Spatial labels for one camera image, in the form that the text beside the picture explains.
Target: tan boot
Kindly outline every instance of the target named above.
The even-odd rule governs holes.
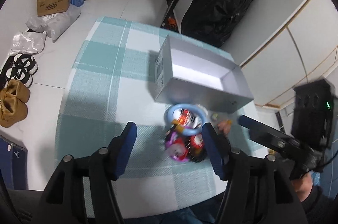
[[[7,97],[16,97],[23,103],[27,103],[30,97],[30,90],[19,80],[11,79],[4,91]]]
[[[16,97],[0,97],[0,109],[0,126],[5,128],[24,120],[28,114],[26,104]]]

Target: toy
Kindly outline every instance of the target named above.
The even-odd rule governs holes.
[[[165,138],[166,153],[179,162],[201,162],[207,156],[204,148],[202,135],[197,133],[197,129],[201,127],[199,121],[206,120],[206,115],[203,109],[189,104],[179,104],[171,107],[168,111],[172,114],[167,115],[167,121],[171,120],[172,128],[167,132]],[[184,132],[189,129],[194,134],[191,136],[184,135]]]
[[[180,120],[176,120],[174,118],[174,112],[178,109],[183,109],[184,111],[181,113],[181,116],[179,117]],[[189,128],[186,127],[187,123],[192,123],[191,120],[193,119],[193,115],[199,116],[199,118],[201,119],[201,125],[198,127],[194,127],[194,128]],[[171,108],[168,109],[168,112],[166,114],[166,121],[168,124],[176,124],[178,125],[177,129],[179,133],[182,133],[182,135],[184,136],[195,136],[199,133],[201,133],[202,131],[202,126],[204,123],[208,122],[207,121],[207,116],[204,112],[203,109],[201,109],[198,106],[195,105],[191,105],[191,104],[177,104],[172,106]]]

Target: blue plastic ring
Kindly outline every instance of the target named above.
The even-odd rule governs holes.
[[[182,132],[182,134],[184,136],[195,136],[199,133],[201,133],[202,131],[202,126],[204,125],[204,123],[207,122],[207,116],[206,113],[198,106],[195,105],[191,105],[191,104],[176,104],[174,106],[172,106],[171,108],[169,108],[169,110],[167,111],[167,116],[166,116],[166,121],[168,124],[171,124],[171,122],[174,119],[174,111],[177,109],[187,109],[188,111],[191,111],[192,113],[194,113],[195,115],[198,115],[201,120],[202,120],[202,125],[197,128],[197,129],[189,129],[189,128],[185,128]]]

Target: silver box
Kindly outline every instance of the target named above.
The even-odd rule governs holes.
[[[155,101],[201,104],[233,113],[253,95],[241,68],[192,43],[167,36],[155,64]]]

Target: box label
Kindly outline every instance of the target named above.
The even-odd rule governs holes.
[[[48,21],[49,19],[52,19],[54,17],[57,17],[57,14],[47,15],[46,17],[43,18],[43,21]]]
[[[163,76],[163,57],[162,52],[159,54],[155,62],[155,82],[158,87],[158,91],[162,91],[164,87],[164,76]]]

